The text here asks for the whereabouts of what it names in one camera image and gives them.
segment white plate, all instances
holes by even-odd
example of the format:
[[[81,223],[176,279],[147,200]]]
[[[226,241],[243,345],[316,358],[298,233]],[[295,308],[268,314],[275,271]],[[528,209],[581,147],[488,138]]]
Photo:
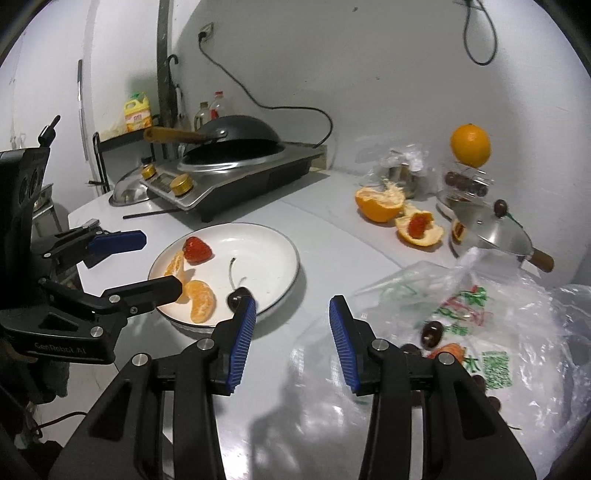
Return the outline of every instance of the white plate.
[[[213,327],[218,322],[232,318],[226,304],[232,292],[228,268],[232,266],[232,278],[236,286],[248,288],[256,301],[257,314],[264,312],[283,297],[293,285],[299,268],[299,257],[294,244],[283,234],[254,223],[224,223],[189,233],[169,245],[155,260],[148,279],[162,277],[174,255],[183,248],[190,236],[207,243],[213,258],[197,264],[184,263],[186,281],[202,280],[216,296],[216,307],[211,318],[204,323],[193,323],[190,318],[191,303],[169,303],[157,307],[168,319],[180,326],[199,329]]]

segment power cord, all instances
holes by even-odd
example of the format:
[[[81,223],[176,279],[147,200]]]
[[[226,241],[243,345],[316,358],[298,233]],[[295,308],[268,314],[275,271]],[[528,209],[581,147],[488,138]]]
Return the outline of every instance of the power cord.
[[[253,96],[252,94],[248,91],[248,89],[244,86],[244,84],[238,80],[234,75],[232,75],[229,71],[227,71],[224,66],[218,62],[216,62],[213,58],[211,58],[207,53],[205,53],[203,51],[203,47],[201,45],[201,42],[203,41],[203,39],[207,36],[207,34],[205,32],[199,32],[198,35],[198,39],[199,39],[199,51],[203,54],[203,56],[205,56],[205,58],[207,58],[211,63],[213,63],[216,67],[220,68],[226,75],[228,75],[232,80],[234,80],[234,82],[242,89],[244,90],[244,93],[246,93],[246,96],[248,98],[250,98],[250,100],[252,101],[252,103],[254,103],[257,107],[260,107],[262,109],[265,110],[310,110],[313,112],[318,112],[318,113],[322,113],[322,115],[324,115],[330,124],[330,128],[329,128],[329,132],[326,134],[326,136],[320,140],[316,145],[314,145],[313,148],[317,148],[319,146],[321,146],[324,142],[326,142],[326,140],[328,139],[328,137],[331,136],[333,128],[334,128],[334,123],[332,118],[330,117],[330,115],[328,113],[326,113],[324,110],[320,109],[320,108],[316,108],[313,106],[287,106],[287,105],[281,105],[281,106],[269,106],[269,105],[263,105],[262,103],[258,102]]]
[[[488,11],[484,7],[484,5],[482,5],[482,1],[481,0],[464,0],[464,1],[466,3],[466,9],[467,9],[467,11],[466,11],[466,23],[464,23],[464,35],[463,35],[464,36],[464,49],[466,50],[466,53],[470,57],[470,60],[471,61],[473,61],[474,63],[476,63],[476,65],[480,65],[481,67],[486,67],[487,65],[490,65],[492,63],[492,61],[495,59],[496,52],[497,52],[498,47],[499,47],[499,38],[497,37],[497,34],[496,34],[495,24],[492,22],[492,18],[488,14]],[[493,48],[491,57],[487,61],[478,61],[478,60],[476,60],[472,56],[472,53],[470,52],[470,48],[468,47],[468,39],[467,39],[467,37],[468,37],[468,27],[470,26],[470,15],[472,13],[472,2],[477,2],[478,5],[480,5],[480,8],[482,8],[482,11],[486,15],[486,19],[488,20],[488,23],[490,23],[490,25],[491,25],[492,36],[494,38],[495,46]]]
[[[69,419],[70,417],[75,417],[78,415],[86,415],[85,411],[73,411],[73,412],[67,413],[66,415],[62,415],[61,417],[56,418],[55,420],[41,423],[39,425],[37,423],[37,421],[33,418],[33,415],[31,415],[31,412],[29,412],[25,407],[23,407],[19,403],[19,401],[16,398],[14,398],[14,396],[6,388],[4,388],[4,386],[2,386],[2,384],[0,384],[0,390],[2,390],[2,392],[4,392],[6,397],[14,404],[14,406],[16,406],[16,408],[18,408],[22,412],[22,414],[28,420],[29,424],[33,426],[31,431],[33,432],[33,434],[36,434],[39,438],[43,438],[43,432],[41,431],[41,429],[43,429],[45,427],[55,425],[56,423],[60,423],[61,421],[65,420],[65,419]]]

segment cherry stem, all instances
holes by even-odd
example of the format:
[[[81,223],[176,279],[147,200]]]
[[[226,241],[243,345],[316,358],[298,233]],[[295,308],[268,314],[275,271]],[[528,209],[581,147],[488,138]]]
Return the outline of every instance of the cherry stem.
[[[236,290],[236,285],[234,285],[234,281],[232,280],[232,266],[236,261],[236,257],[232,257],[230,260],[230,266],[228,267],[228,276],[230,277],[230,285],[232,286],[232,290]]]

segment wok handle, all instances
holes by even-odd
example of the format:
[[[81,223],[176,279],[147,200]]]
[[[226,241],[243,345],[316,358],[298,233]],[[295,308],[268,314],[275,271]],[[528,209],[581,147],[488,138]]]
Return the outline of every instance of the wok handle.
[[[144,140],[150,143],[205,143],[210,138],[198,132],[187,132],[178,128],[149,127],[144,130]]]

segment chopstick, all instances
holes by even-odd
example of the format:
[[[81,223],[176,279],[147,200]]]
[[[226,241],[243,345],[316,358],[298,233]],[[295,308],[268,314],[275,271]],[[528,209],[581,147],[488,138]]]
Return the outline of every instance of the chopstick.
[[[140,217],[147,217],[150,215],[160,215],[161,213],[176,213],[182,212],[183,210],[180,208],[169,208],[167,210],[158,210],[157,212],[144,212],[144,213],[133,213],[131,215],[123,215],[123,220],[127,220],[130,218],[140,218]]]

